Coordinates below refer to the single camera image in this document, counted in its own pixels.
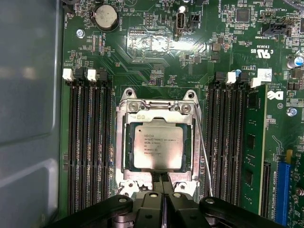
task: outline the screw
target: screw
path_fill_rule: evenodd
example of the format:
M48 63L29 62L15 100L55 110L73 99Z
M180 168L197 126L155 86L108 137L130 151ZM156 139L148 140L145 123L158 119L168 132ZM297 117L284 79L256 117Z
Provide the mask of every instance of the screw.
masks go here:
M82 29L78 29L76 32L76 36L80 39L82 39L83 37L85 37L85 31L83 31Z
M181 195L179 193L174 193L173 196L176 197L176 198L180 198L181 197Z
M184 104L182 107L181 107L181 111L183 113L189 113L191 111L191 106L189 104Z
M208 203L208 204L214 204L215 202L214 202L213 199L206 199L206 203Z
M129 103L129 109L131 112L136 112L138 110L138 104L136 102Z
M295 188L295 194L297 196L304 196L304 189L299 188L299 187Z
M295 108L288 108L287 109L287 115L288 116L295 116L297 115L298 111Z

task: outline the chip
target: chip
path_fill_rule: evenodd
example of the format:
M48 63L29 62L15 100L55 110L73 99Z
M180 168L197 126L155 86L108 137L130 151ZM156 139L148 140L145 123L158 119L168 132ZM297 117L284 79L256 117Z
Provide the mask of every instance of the chip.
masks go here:
M220 51L222 49L222 44L214 43L212 45L212 51Z
M255 148L255 141L256 141L256 137L252 134L248 134L247 135L247 146L250 149L254 149Z
M257 93L249 94L248 106L249 108L257 108Z
M300 32L304 32L304 18L301 19Z
M237 22L249 22L249 9L237 9Z
M250 170L245 170L245 182L252 185L253 173Z

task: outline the mounting hole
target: mounting hole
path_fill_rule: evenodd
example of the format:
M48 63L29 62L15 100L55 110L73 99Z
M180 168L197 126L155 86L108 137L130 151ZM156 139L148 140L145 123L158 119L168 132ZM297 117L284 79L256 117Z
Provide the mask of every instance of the mounting hole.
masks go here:
M132 90L127 90L126 94L127 94L127 96L132 96L133 92L132 92Z
M158 194L153 192L153 193L150 193L149 196L151 196L152 198L155 198L155 197L158 197Z
M188 98L190 98L190 99L194 98L194 93L192 93L192 92L189 93L189 94L188 94Z

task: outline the pcie slot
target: pcie slot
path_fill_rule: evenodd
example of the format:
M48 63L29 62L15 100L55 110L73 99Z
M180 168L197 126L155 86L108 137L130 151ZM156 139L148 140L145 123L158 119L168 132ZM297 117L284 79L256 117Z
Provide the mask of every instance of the pcie slot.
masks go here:
M261 216L268 218L269 208L270 163L264 163Z
M77 120L77 103L78 103L78 89L76 87L70 88L70 107L69 107L69 142L68 142L68 157L70 165L68 167L68 214L74 213L76 210L76 120Z

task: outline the integrated circuit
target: integrated circuit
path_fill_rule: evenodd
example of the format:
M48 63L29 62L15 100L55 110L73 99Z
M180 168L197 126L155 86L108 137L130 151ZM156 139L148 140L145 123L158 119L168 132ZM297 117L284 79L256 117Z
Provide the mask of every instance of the integrated circuit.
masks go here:
M257 108L257 93L250 93L248 96L249 108Z
M248 146L248 148L254 149L255 148L255 143L256 143L255 135L248 134L247 135L247 146Z
M245 182L252 185L253 173L250 170L245 170Z
M249 9L237 9L237 22L249 22L250 19L250 10Z

